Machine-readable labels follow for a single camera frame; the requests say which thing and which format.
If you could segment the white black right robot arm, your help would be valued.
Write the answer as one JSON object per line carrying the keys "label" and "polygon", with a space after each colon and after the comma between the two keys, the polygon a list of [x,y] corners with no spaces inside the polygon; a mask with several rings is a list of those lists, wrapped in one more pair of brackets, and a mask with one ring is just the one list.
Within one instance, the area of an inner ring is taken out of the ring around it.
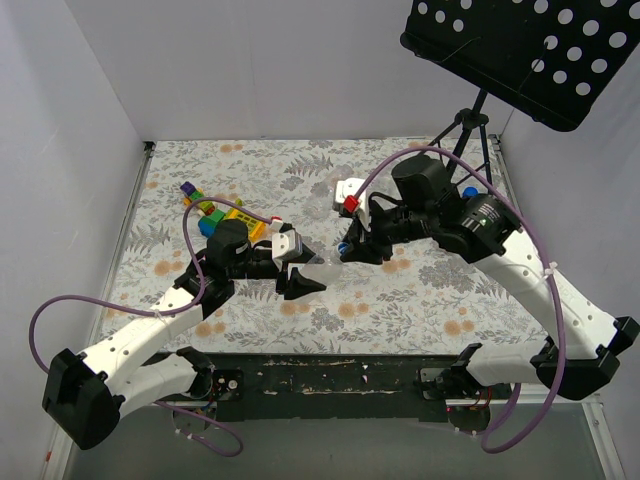
{"label": "white black right robot arm", "polygon": [[619,355],[639,335],[631,317],[614,317],[589,301],[550,262],[506,202],[492,193],[460,193],[445,165],[417,153],[394,166],[400,194],[391,208],[366,180],[337,183],[333,207],[352,223],[343,262],[380,265],[395,245],[432,239],[501,285],[542,326],[542,341],[511,346],[473,343],[426,383],[434,397],[475,397],[498,384],[541,384],[582,400],[609,384]]}

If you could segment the clear bottle blue label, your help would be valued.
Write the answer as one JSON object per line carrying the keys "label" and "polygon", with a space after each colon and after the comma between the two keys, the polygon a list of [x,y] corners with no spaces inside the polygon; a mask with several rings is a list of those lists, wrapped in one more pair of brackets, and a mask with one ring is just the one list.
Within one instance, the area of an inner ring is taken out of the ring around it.
{"label": "clear bottle blue label", "polygon": [[468,186],[463,190],[463,192],[461,194],[461,197],[463,199],[469,199],[469,198],[473,198],[473,197],[475,197],[477,195],[478,195],[478,190],[473,186]]}

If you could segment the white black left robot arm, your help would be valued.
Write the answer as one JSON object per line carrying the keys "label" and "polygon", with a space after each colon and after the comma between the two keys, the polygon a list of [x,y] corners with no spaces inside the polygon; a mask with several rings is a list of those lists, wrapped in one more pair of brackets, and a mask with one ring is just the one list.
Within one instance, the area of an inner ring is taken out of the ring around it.
{"label": "white black left robot arm", "polygon": [[222,221],[152,310],[80,353],[65,349],[52,359],[44,410],[88,450],[123,417],[152,402],[171,395],[208,397],[214,365],[207,355],[185,347],[158,362],[152,356],[226,303],[238,280],[272,280],[286,300],[324,291],[323,283],[299,270],[318,258],[289,224],[252,244],[244,223]]}

